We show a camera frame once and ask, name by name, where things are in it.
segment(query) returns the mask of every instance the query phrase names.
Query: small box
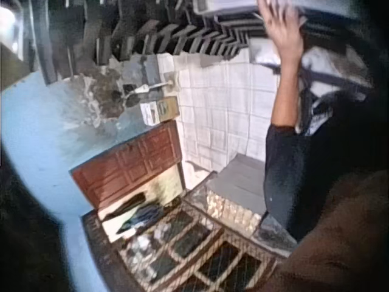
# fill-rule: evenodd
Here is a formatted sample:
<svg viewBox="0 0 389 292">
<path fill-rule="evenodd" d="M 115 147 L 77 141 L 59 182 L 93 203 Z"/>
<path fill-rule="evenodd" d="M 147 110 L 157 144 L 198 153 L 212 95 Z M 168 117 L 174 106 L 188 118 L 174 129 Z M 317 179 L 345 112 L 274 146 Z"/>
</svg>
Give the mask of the small box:
<svg viewBox="0 0 389 292">
<path fill-rule="evenodd" d="M 141 103 L 140 110 L 142 111 L 143 121 L 149 126 L 158 125 L 180 115 L 176 96 Z"/>
</svg>

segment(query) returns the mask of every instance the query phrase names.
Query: hand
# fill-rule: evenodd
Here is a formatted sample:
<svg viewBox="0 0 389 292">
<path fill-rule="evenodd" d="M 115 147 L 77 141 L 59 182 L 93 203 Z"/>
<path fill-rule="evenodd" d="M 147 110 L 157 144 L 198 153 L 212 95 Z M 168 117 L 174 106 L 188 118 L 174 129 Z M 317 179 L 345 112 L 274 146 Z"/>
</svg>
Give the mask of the hand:
<svg viewBox="0 0 389 292">
<path fill-rule="evenodd" d="M 281 58 L 281 65 L 300 65 L 304 42 L 300 33 L 300 20 L 295 7 L 278 5 L 277 0 L 258 0 L 267 34 L 273 40 Z"/>
</svg>

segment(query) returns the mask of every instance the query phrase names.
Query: dark clothing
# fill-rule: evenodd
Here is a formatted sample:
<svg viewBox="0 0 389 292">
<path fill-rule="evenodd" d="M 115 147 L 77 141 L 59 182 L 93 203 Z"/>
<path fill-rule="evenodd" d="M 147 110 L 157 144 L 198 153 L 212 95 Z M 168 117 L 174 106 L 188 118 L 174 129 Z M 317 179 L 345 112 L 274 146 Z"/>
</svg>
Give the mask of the dark clothing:
<svg viewBox="0 0 389 292">
<path fill-rule="evenodd" d="M 342 175 L 387 168 L 386 121 L 369 115 L 366 102 L 343 99 L 341 92 L 332 93 L 332 100 L 333 117 L 312 136 L 274 125 L 267 133 L 266 207 L 297 241 L 315 227 Z"/>
</svg>

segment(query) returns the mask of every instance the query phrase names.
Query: brown fabric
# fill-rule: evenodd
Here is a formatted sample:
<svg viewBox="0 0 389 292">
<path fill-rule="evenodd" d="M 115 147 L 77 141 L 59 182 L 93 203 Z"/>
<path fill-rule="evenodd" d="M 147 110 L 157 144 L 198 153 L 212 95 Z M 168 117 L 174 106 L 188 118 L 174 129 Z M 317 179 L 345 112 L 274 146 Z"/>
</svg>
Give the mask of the brown fabric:
<svg viewBox="0 0 389 292">
<path fill-rule="evenodd" d="M 387 171 L 348 175 L 330 191 L 317 227 L 259 291 L 387 291 L 387 231 Z"/>
</svg>

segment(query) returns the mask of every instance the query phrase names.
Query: cabinet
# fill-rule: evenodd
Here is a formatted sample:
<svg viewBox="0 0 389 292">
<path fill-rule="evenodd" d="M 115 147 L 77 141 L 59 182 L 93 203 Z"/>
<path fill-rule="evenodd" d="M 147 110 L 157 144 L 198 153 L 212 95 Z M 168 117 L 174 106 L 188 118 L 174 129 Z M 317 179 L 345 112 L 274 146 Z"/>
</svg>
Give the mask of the cabinet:
<svg viewBox="0 0 389 292">
<path fill-rule="evenodd" d="M 181 159 L 172 120 L 85 162 L 71 174 L 95 209 L 102 209 Z"/>
</svg>

